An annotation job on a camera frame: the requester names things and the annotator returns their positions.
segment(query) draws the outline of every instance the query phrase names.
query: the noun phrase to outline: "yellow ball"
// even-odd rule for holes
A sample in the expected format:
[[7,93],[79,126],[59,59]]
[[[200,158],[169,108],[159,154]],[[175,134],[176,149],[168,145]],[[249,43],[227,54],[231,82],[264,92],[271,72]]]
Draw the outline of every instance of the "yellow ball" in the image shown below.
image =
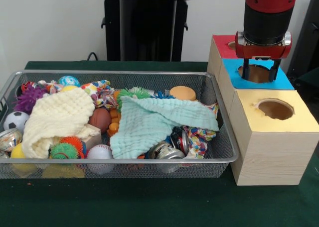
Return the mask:
[[60,92],[70,91],[70,90],[75,89],[75,88],[78,88],[78,87],[74,86],[74,85],[68,85],[68,86],[63,87]]
[[[13,159],[25,159],[25,155],[22,151],[22,143],[19,143],[11,152],[11,157]],[[13,163],[11,165],[12,170],[20,176],[21,178],[25,178],[31,175],[33,172],[36,171],[36,166],[33,164],[18,164]]]
[[13,159],[25,159],[25,155],[22,151],[22,143],[19,143],[11,152],[11,158]]

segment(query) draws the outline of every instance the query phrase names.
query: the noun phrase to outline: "green table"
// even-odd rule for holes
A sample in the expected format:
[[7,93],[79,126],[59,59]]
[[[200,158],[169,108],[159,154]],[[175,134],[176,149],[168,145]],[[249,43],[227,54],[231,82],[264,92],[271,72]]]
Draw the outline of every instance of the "green table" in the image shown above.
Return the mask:
[[[27,69],[205,71],[207,63],[29,62]],[[1,180],[1,226],[252,226],[319,224],[319,160],[299,186],[237,187],[219,179]]]

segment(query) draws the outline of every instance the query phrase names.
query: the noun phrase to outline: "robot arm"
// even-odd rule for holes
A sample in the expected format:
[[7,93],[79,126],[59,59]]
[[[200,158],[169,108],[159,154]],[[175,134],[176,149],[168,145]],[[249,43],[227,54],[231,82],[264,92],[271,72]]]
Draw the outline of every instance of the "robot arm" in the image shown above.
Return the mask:
[[244,31],[236,34],[236,54],[244,59],[243,78],[249,79],[249,59],[272,59],[269,81],[292,46],[287,32],[296,0],[246,0]]

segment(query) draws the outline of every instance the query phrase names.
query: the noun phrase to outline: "red paper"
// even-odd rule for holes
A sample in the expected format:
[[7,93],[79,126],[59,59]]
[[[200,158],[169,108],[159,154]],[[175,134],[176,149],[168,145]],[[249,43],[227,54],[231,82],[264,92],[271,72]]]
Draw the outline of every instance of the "red paper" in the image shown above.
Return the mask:
[[218,51],[222,59],[238,59],[235,50],[228,44],[235,41],[235,35],[213,35]]

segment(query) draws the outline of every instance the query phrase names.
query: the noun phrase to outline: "purple spiky ball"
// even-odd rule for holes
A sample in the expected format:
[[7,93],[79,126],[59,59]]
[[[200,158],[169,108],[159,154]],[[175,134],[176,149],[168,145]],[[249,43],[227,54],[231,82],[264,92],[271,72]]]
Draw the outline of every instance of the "purple spiky ball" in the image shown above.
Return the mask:
[[16,105],[14,110],[31,114],[35,102],[38,99],[41,99],[46,93],[46,90],[42,87],[33,87],[32,85],[28,85],[27,89],[19,97],[17,97],[18,101],[15,102]]

